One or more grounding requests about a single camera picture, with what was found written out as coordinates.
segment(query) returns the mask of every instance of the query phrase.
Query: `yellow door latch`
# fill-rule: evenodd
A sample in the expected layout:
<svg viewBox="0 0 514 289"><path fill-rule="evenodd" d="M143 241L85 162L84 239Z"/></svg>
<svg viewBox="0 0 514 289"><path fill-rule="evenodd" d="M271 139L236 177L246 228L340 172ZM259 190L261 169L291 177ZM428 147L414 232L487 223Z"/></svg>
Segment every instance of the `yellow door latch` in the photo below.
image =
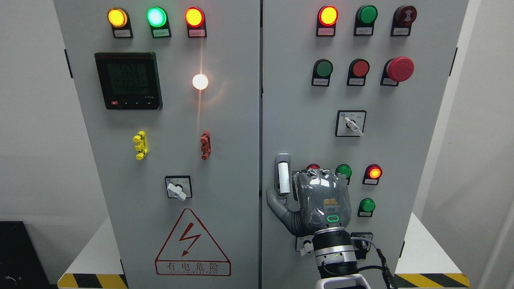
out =
<svg viewBox="0 0 514 289"><path fill-rule="evenodd" d="M148 144L146 143L146 133L139 131L133 138L132 141L136 143L135 149L139 152L136 155L137 160L142 160L148 154Z"/></svg>

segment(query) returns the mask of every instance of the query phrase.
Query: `metal panel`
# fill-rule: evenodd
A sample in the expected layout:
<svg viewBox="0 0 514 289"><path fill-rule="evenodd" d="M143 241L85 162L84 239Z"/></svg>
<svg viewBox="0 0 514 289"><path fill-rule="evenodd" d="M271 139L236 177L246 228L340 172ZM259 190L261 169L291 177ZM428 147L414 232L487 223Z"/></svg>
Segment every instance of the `metal panel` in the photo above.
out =
<svg viewBox="0 0 514 289"><path fill-rule="evenodd" d="M354 37L361 5L378 8L371 37ZM391 37L397 7L413 5L417 20L409 37ZM324 5L339 9L336 36L315 37L316 17ZM264 1L263 5L263 190L273 188L274 157L291 155L292 170L317 163L353 169L350 192L353 219L349 232L372 232L392 270L396 267L430 139L443 97L466 0ZM380 86L385 63L394 57L414 60L413 76L398 87ZM334 65L329 87L311 86L318 59ZM369 61L364 87L346 86L348 66ZM335 137L337 110L365 110L364 137ZM362 184L366 167L379 164L378 186ZM372 218L358 218L359 202L370 197ZM292 196L291 209L298 205ZM380 264L372 249L359 266ZM379 271L364 272L372 287L383 287ZM319 273L312 255L295 252L295 238L263 201L262 288L314 287Z"/></svg>
<svg viewBox="0 0 514 289"><path fill-rule="evenodd" d="M259 1L55 0L55 5L130 288L257 288ZM152 38L145 17L151 6L168 13L171 38ZM183 17L190 6L204 10L208 38L187 37ZM133 39L113 38L106 18L111 7L129 13ZM162 110L106 110L94 59L101 51L155 52ZM201 94L191 85L200 72L210 80ZM132 137L140 130L146 132L149 154L137 161ZM200 158L203 131L211 134L207 160ZM167 175L190 175L194 197L185 203L168 199ZM156 274L154 261L184 208L194 211L231 261L230 277ZM215 247L193 245L189 256L211 255L206 248Z"/></svg>

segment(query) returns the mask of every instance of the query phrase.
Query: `warning sign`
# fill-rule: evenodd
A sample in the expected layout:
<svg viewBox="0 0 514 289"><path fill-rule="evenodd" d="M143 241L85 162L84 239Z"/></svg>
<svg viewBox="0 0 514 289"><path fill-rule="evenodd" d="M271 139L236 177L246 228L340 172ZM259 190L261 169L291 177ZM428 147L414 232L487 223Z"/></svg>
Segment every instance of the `warning sign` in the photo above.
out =
<svg viewBox="0 0 514 289"><path fill-rule="evenodd" d="M191 209L184 209L155 259L158 275L230 276L227 255Z"/></svg>

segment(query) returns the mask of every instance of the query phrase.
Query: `red emergency stop button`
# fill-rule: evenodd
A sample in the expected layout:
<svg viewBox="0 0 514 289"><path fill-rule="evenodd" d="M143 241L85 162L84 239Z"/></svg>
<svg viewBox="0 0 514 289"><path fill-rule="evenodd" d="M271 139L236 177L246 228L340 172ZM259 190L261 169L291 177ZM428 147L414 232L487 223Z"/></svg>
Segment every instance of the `red emergency stop button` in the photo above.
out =
<svg viewBox="0 0 514 289"><path fill-rule="evenodd" d="M414 62L406 56L400 56L389 61L386 71L391 80L406 81L414 73Z"/></svg>

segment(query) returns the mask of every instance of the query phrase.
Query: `red door latch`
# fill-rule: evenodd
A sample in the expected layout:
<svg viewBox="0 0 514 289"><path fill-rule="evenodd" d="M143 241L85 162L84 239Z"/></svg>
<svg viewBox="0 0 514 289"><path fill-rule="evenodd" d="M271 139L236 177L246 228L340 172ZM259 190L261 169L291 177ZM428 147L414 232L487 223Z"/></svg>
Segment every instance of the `red door latch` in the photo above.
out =
<svg viewBox="0 0 514 289"><path fill-rule="evenodd" d="M208 159L211 156L211 134L208 131L204 131L200 138L201 142L201 158L203 160Z"/></svg>

